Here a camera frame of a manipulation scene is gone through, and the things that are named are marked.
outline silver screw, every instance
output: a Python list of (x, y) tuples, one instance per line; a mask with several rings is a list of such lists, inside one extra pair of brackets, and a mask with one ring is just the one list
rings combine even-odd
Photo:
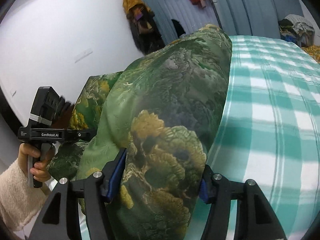
[(96, 171), (96, 172), (93, 174), (93, 176), (94, 176), (95, 178), (100, 178), (100, 177), (102, 176), (102, 172), (101, 172), (101, 171)]
[(216, 173), (216, 174), (213, 175), (213, 178), (216, 179), (216, 180), (220, 180), (220, 179), (222, 179), (222, 175), (219, 174), (219, 173)]
[(59, 182), (60, 182), (60, 184), (66, 184), (67, 182), (68, 182), (68, 179), (67, 178), (61, 178), (60, 180), (59, 180)]
[(248, 183), (250, 186), (256, 185), (256, 182), (255, 182), (253, 179), (248, 179), (248, 180), (247, 180), (247, 183)]

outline checkered bedsheet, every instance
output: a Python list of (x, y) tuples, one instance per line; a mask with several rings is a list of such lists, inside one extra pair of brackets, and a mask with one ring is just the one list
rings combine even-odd
[[(320, 65), (293, 43), (231, 37), (223, 118), (207, 163), (229, 180), (254, 179), (289, 240), (320, 210)], [(198, 240), (209, 207), (199, 202), (185, 239)], [(233, 239), (236, 203), (228, 239)]]

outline person's arm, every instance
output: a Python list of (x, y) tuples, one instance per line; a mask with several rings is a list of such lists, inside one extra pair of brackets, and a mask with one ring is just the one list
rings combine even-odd
[[(11, 231), (21, 230), (41, 209), (50, 193), (48, 187), (28, 186), (28, 155), (39, 157), (40, 152), (29, 144), (21, 144), (18, 159), (0, 175), (0, 216)], [(50, 179), (46, 167), (54, 155), (50, 150), (46, 159), (35, 163), (30, 171), (36, 180)]]

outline green garment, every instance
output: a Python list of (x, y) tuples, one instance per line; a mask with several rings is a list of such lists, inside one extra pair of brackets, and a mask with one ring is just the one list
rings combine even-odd
[(207, 25), (86, 83), (70, 125), (99, 123), (97, 135), (63, 145), (49, 171), (84, 179), (128, 149), (120, 193), (106, 206), (116, 239), (184, 238), (222, 117), (231, 51), (229, 37)]

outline curtain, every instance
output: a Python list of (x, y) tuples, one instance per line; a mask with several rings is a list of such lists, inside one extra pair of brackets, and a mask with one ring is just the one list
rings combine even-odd
[(196, 32), (206, 24), (219, 26), (210, 0), (205, 0), (206, 7), (199, 8), (190, 0), (164, 0), (171, 19), (178, 20), (186, 34)]
[(164, 6), (163, 0), (143, 0), (155, 13), (154, 20), (162, 35), (164, 43), (167, 45), (178, 39), (176, 30), (173, 26), (167, 8)]
[(298, 0), (217, 0), (219, 18), (228, 35), (280, 38), (278, 21), (302, 14)]

